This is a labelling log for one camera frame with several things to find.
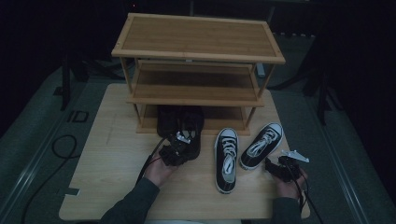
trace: black device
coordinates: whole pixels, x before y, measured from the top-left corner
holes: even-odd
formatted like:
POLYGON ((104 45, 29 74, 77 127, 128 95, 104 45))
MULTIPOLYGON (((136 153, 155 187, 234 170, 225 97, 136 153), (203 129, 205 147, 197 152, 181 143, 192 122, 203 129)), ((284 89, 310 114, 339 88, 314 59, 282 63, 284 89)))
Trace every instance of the black device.
POLYGON ((281 156, 277 160, 279 165, 275 165, 265 158, 265 170, 287 183, 301 176, 300 166, 294 158, 281 156))

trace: person's left hand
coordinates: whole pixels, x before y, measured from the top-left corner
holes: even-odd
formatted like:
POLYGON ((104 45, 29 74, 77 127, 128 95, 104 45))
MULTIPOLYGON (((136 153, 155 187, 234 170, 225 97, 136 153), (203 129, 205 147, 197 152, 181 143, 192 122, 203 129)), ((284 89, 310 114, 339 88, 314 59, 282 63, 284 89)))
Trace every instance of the person's left hand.
POLYGON ((145 171, 144 177, 160 188, 168 177, 177 170, 176 166, 166 166, 158 152, 151 159, 151 164, 145 171))

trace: white shoelace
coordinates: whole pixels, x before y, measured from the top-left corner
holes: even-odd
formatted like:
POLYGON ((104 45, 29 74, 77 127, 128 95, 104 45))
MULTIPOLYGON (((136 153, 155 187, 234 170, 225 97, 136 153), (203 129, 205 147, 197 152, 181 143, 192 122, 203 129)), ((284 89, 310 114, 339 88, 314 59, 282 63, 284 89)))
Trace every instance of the white shoelace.
POLYGON ((236 157, 236 142, 234 138, 224 137, 221 140, 223 145, 223 152, 225 155, 224 163, 223 163, 223 173, 228 175, 233 171, 235 166, 235 157, 236 157))
POLYGON ((274 140, 277 139, 278 134, 272 130, 269 129, 265 135, 262 136, 262 139, 258 141, 257 143, 253 144, 250 149, 248 150, 247 154, 251 157, 257 157, 259 156, 262 151, 265 149, 266 146, 271 144, 274 140))

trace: black shoe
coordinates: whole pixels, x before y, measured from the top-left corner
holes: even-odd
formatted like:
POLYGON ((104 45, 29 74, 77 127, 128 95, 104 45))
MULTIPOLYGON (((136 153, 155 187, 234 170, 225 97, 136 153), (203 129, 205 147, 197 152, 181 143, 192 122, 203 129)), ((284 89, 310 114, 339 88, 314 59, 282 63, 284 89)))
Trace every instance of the black shoe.
POLYGON ((245 170, 253 170, 258 167, 260 162, 279 146, 282 137, 283 130, 280 124, 265 125, 239 159, 241 167, 245 170))
POLYGON ((170 145, 160 150, 165 165, 179 166, 195 160, 201 151, 201 131, 205 123, 202 108, 182 106, 178 123, 178 132, 168 138, 170 145))
POLYGON ((157 133, 162 138, 176 135, 179 105, 157 105, 157 133))
POLYGON ((220 193, 233 191, 236 181, 238 135, 233 129, 223 129, 215 143, 216 186, 220 193))

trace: dark background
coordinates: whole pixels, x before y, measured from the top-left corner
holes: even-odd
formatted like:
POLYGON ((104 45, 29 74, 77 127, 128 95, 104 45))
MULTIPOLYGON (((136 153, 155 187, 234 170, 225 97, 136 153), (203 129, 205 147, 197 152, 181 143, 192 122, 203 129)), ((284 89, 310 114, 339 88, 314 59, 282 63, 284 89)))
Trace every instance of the dark background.
MULTIPOLYGON (((316 37, 304 60, 318 70, 310 79, 329 76, 395 203, 395 1, 196 0, 194 13, 267 20, 271 7, 273 32, 316 37)), ((0 136, 64 55, 80 80, 86 74, 79 54, 110 61, 129 11, 189 15, 190 8, 187 0, 0 2, 0 136)))

